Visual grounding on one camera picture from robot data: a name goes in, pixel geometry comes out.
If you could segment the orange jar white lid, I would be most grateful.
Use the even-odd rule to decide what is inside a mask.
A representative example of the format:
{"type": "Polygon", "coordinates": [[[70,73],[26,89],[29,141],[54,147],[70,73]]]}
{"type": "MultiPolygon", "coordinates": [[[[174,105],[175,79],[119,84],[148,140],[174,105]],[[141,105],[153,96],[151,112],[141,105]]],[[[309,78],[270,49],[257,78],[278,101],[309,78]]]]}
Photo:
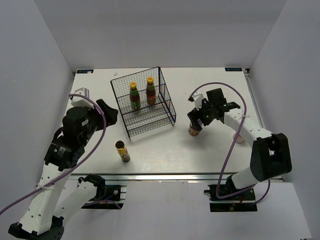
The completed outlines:
{"type": "Polygon", "coordinates": [[[188,133],[191,135],[191,136],[197,136],[200,134],[202,128],[201,127],[195,127],[195,126],[192,126],[192,125],[189,125],[188,127],[188,133]]]}

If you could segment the black cap pepper shaker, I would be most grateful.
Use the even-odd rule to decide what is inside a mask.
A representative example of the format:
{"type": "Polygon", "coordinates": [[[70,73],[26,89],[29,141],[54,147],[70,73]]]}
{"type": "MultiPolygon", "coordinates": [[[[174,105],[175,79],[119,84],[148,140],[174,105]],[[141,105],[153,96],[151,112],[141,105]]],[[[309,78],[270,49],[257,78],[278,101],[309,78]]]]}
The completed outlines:
{"type": "Polygon", "coordinates": [[[131,160],[127,147],[123,141],[118,140],[115,143],[115,148],[123,162],[127,163],[131,160]]]}

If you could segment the green label sauce bottle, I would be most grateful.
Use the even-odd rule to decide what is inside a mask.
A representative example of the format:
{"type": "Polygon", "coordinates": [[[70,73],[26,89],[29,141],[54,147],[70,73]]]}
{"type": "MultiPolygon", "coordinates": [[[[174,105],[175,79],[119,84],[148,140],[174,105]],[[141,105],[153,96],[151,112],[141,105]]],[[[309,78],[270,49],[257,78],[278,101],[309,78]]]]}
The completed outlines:
{"type": "Polygon", "coordinates": [[[140,95],[137,90],[137,84],[136,82],[132,81],[129,84],[130,87],[130,93],[129,93],[129,98],[130,98],[130,105],[133,110],[138,110],[141,107],[140,103],[140,95]]]}

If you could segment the red chili sauce bottle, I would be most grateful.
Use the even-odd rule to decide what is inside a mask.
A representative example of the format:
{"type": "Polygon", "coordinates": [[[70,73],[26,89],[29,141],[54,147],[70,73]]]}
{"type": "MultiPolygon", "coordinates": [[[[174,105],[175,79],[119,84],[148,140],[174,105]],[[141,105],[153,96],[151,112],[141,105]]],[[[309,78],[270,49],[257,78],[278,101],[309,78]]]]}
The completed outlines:
{"type": "Polygon", "coordinates": [[[153,105],[156,103],[156,89],[154,85],[154,78],[152,76],[147,77],[146,96],[147,103],[153,105]]]}

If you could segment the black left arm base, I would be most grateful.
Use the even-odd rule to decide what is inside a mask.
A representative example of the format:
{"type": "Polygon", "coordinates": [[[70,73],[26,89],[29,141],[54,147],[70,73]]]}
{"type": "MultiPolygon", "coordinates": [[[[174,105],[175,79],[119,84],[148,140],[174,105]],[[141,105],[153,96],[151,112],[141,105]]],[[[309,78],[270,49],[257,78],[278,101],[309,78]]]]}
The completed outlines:
{"type": "Polygon", "coordinates": [[[125,194],[123,188],[124,185],[119,184],[106,184],[106,180],[97,174],[89,174],[86,177],[79,177],[77,187],[82,182],[90,182],[96,187],[96,194],[89,202],[82,206],[82,209],[91,210],[121,210],[123,207],[123,201],[125,197],[121,194],[125,194]]]}

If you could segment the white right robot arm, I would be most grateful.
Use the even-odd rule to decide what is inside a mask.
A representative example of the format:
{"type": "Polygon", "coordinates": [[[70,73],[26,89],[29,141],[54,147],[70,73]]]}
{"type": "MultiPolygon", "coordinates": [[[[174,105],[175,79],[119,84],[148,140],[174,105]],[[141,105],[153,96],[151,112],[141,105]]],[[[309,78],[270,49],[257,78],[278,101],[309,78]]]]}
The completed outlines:
{"type": "Polygon", "coordinates": [[[204,126],[219,120],[251,147],[249,167],[227,178],[219,193],[221,197],[227,195],[236,200],[243,195],[244,189],[292,171],[289,141],[283,133],[275,134],[246,116],[237,103],[227,102],[221,88],[207,91],[206,95],[189,97],[188,100],[195,104],[187,114],[189,129],[200,132],[204,126]]]}

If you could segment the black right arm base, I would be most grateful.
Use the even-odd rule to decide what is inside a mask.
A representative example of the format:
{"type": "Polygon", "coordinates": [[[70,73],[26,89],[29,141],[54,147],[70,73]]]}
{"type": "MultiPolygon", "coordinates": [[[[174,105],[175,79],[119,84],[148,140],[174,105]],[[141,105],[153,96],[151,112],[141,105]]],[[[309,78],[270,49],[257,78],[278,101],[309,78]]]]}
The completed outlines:
{"type": "Polygon", "coordinates": [[[216,184],[208,185],[203,193],[209,197],[209,207],[212,213],[247,213],[257,212],[256,195],[253,189],[236,196],[219,199],[216,196],[216,184]]]}

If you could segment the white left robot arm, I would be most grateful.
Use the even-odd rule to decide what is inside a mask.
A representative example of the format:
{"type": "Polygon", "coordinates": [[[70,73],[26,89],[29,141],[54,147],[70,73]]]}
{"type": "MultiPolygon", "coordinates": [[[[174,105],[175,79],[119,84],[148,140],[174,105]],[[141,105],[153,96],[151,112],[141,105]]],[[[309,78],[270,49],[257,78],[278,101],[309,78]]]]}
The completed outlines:
{"type": "Polygon", "coordinates": [[[58,200],[75,168],[89,157],[83,157],[93,134],[115,125],[118,110],[104,100],[85,97],[72,102],[54,133],[44,158],[42,175],[36,189],[27,196],[31,203],[20,221],[10,225],[8,233],[22,240],[59,240],[66,223],[81,208],[105,201],[106,180],[97,174],[79,179],[76,190],[61,204],[58,200]]]}

